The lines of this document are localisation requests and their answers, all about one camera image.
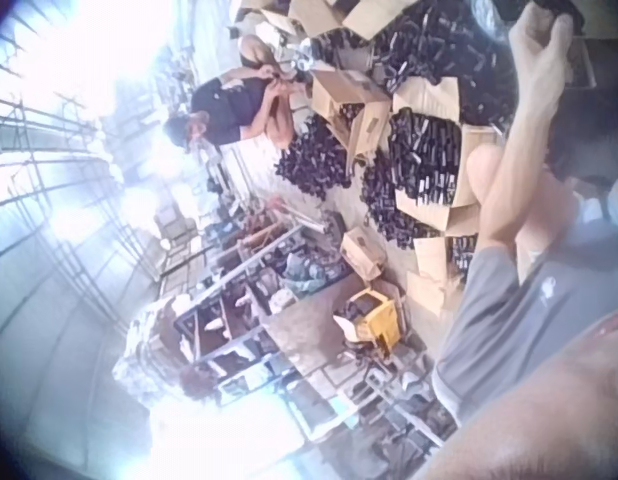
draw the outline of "pile of black parts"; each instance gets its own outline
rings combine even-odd
[[[327,128],[322,117],[314,115],[296,135],[276,165],[276,175],[289,180],[301,192],[325,200],[327,190],[337,185],[349,188],[346,173],[347,152]]]
[[[389,124],[389,158],[396,188],[418,205],[451,205],[460,166],[460,127],[409,108],[401,109]]]
[[[374,39],[374,61],[394,93],[407,78],[437,85],[457,77],[461,121],[506,130],[514,113],[516,75],[511,53],[481,30],[467,2],[421,0]]]
[[[358,49],[369,45],[369,42],[348,28],[330,30],[311,40],[311,50],[314,60],[322,60],[334,67],[340,67],[338,50]]]
[[[369,207],[368,215],[377,230],[403,250],[414,248],[414,238],[438,236],[432,228],[398,210],[391,162],[380,150],[374,163],[365,169],[360,199]]]
[[[358,114],[362,112],[363,108],[365,108],[365,106],[362,103],[345,103],[340,107],[340,115],[349,130],[351,130],[351,124]]]
[[[469,237],[452,237],[449,238],[448,241],[448,261],[456,267],[456,270],[462,278],[462,282],[467,283],[469,265],[471,265],[473,253],[476,251],[478,235],[471,235]]]

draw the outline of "person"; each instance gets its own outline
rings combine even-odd
[[[289,96],[303,92],[304,85],[283,74],[273,53],[258,37],[240,41],[242,67],[200,86],[191,99],[191,112],[170,118],[164,131],[179,147],[207,140],[227,145],[266,134],[280,149],[294,136]],[[241,80],[242,85],[229,87]]]
[[[617,478],[618,226],[544,167],[572,36],[533,2],[510,32],[519,104],[504,150],[469,159],[478,243],[433,371],[460,429],[419,478]]]

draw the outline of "short sleeve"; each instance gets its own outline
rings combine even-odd
[[[468,392],[491,371],[506,306],[518,291],[518,273],[504,248],[478,252],[471,262],[458,314],[434,371],[434,389],[457,421],[478,405],[467,405]]]
[[[216,146],[236,143],[240,141],[240,127],[234,125],[224,129],[212,128],[207,130],[205,138]]]

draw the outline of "wrist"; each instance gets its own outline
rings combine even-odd
[[[551,123],[558,111],[558,102],[538,101],[537,98],[537,96],[534,99],[521,97],[516,110],[516,117],[540,125]]]

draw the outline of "bright light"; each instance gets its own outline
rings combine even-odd
[[[156,475],[150,460],[127,465],[120,480],[154,480]]]
[[[125,176],[122,174],[122,169],[115,163],[109,164],[109,173],[116,182],[120,184],[125,183]]]
[[[159,416],[165,428],[153,437],[152,457],[165,478],[201,478],[201,465],[206,480],[250,478],[304,443],[284,401],[264,390],[220,411],[174,405]],[[227,462],[228,451],[240,455]]]
[[[56,212],[49,224],[59,239],[79,244],[98,230],[100,219],[92,209],[68,209]]]
[[[151,190],[130,188],[122,199],[122,215],[132,228],[139,228],[160,238],[160,231],[153,217],[158,211],[158,198]]]
[[[177,177],[182,172],[182,157],[182,149],[172,144],[162,131],[154,137],[149,164],[155,173],[166,179]]]
[[[51,92],[77,95],[94,115],[116,106],[115,82],[145,77],[173,25],[173,2],[165,0],[82,0],[75,16],[39,38],[14,24],[25,49],[10,65],[22,74],[28,104],[54,101]]]

